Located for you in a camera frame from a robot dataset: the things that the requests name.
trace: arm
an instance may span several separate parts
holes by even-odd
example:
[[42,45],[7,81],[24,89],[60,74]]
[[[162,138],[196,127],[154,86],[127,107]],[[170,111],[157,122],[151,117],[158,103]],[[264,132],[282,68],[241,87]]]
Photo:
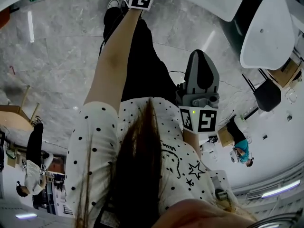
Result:
[[246,153],[244,151],[242,151],[241,149],[239,148],[235,148],[237,150],[237,152],[241,155],[241,156],[244,156]]
[[85,104],[104,102],[118,112],[127,77],[128,58],[140,9],[131,9],[110,36],[97,62]]
[[184,129],[182,136],[184,138],[184,141],[188,144],[190,144],[195,152],[198,154],[199,158],[201,158],[201,152],[200,152],[200,144],[199,144],[199,135],[191,133]]
[[44,175],[42,176],[42,183],[40,184],[40,187],[41,187],[42,189],[45,189],[45,188],[46,188],[46,183],[47,183],[47,178],[46,178],[46,175],[44,174]]

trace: black pants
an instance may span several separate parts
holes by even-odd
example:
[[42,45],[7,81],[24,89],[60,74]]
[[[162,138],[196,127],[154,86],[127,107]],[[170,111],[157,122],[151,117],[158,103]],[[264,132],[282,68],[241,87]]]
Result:
[[234,145],[246,139],[234,121],[227,123],[227,129],[233,137]]
[[[123,20],[119,8],[110,8],[104,16],[105,42]],[[175,103],[176,85],[165,64],[153,48],[152,34],[144,20],[140,19],[133,35],[128,60],[127,79],[121,101],[142,97],[162,97]]]
[[30,134],[27,146],[27,160],[32,161],[41,167],[41,145],[42,145],[43,124],[34,126],[34,131]]

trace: person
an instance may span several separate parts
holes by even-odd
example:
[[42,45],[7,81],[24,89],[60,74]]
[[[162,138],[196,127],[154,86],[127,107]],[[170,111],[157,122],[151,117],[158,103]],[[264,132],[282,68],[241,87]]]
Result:
[[226,124],[228,132],[232,135],[234,140],[234,148],[239,155],[239,160],[242,164],[250,167],[253,164],[253,158],[249,158],[249,145],[246,137],[239,130],[238,126],[234,122],[236,115],[232,116],[229,122]]
[[235,214],[225,172],[208,171],[198,136],[182,130],[176,86],[141,12],[122,15],[112,0],[104,16],[105,46],[66,157],[75,227],[245,228],[254,222]]
[[[46,176],[40,175],[41,167],[41,145],[42,145],[42,134],[43,134],[43,122],[39,117],[36,118],[34,124],[34,130],[31,133],[26,155],[26,176],[24,180],[24,185],[21,186],[20,182],[16,186],[16,191],[21,197],[26,197],[29,194],[37,195],[46,186]],[[43,154],[43,164],[45,165],[43,169],[47,169],[53,160],[53,154],[44,153]]]

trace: marble floor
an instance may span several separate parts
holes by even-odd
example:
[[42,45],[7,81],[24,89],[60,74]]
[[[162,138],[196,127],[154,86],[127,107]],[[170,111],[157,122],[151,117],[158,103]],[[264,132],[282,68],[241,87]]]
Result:
[[[0,30],[0,104],[20,104],[26,85],[31,91],[25,112],[45,123],[42,148],[64,154],[78,109],[91,85],[103,17],[109,0],[21,0],[20,10]],[[143,17],[152,31],[154,47],[169,71],[185,71],[190,53],[204,50],[220,74],[220,125],[232,110],[243,114],[255,98],[241,76],[258,84],[256,72],[245,71],[219,25],[219,19],[185,0],[155,0]],[[29,33],[29,21],[34,33]],[[171,73],[175,83],[184,74]],[[26,146],[30,133],[5,129],[8,138]]]

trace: polka dot shirt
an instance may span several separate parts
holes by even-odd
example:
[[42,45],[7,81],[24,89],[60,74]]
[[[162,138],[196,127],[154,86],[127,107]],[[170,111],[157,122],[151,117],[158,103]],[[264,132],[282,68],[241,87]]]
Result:
[[[83,178],[89,175],[89,209],[92,224],[104,205],[109,186],[109,173],[119,152],[120,141],[129,125],[136,119],[138,110],[144,107],[148,100],[149,98],[139,98],[122,102],[119,116],[113,107],[101,102],[88,103],[79,113],[66,159],[66,200],[75,214],[81,183]],[[163,186],[159,196],[160,214],[185,199],[199,199],[214,204],[215,186],[226,190],[229,197],[236,201],[225,172],[208,171],[200,156],[183,141],[179,108],[163,98],[152,98],[152,102],[162,143]],[[88,151],[91,155],[89,170]]]

